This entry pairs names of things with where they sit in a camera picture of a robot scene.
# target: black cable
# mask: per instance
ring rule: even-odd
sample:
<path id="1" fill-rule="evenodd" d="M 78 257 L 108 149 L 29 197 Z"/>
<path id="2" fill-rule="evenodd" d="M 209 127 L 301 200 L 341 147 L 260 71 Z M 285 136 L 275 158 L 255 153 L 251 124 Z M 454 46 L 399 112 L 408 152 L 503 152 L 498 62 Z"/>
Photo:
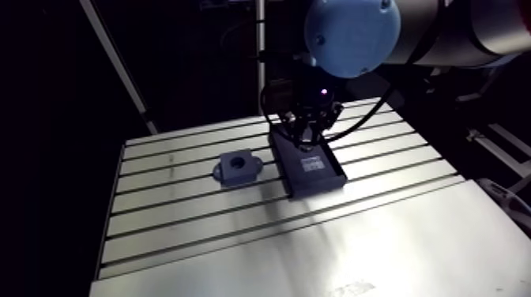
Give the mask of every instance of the black cable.
<path id="1" fill-rule="evenodd" d="M 224 53 L 224 54 L 227 54 L 228 52 L 225 50 L 225 40 L 227 39 L 227 36 L 231 35 L 232 33 L 234 33 L 235 31 L 238 31 L 242 28 L 245 28 L 246 26 L 249 26 L 249 25 L 256 25 L 256 24 L 261 24 L 261 23 L 265 23 L 266 20 L 248 20 L 248 21 L 243 21 L 239 24 L 235 24 L 233 26 L 231 26 L 230 28 L 228 28 L 227 30 L 225 30 L 225 32 L 221 35 L 220 37 L 220 49 L 221 51 Z M 240 58 L 251 58 L 251 59 L 258 59 L 258 56 L 247 56 L 247 57 L 240 57 Z"/>

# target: aluminum table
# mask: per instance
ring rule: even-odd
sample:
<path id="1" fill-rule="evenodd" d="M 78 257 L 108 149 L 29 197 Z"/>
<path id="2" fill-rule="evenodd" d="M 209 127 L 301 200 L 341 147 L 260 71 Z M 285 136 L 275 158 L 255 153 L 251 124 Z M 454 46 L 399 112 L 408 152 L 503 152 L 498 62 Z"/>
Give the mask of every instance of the aluminum table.
<path id="1" fill-rule="evenodd" d="M 378 99 L 345 104 L 337 133 Z M 126 143 L 91 296 L 531 296 L 531 241 L 388 105 L 331 144 L 342 190 L 288 199 L 262 118 Z M 223 152 L 258 181 L 223 188 Z"/>

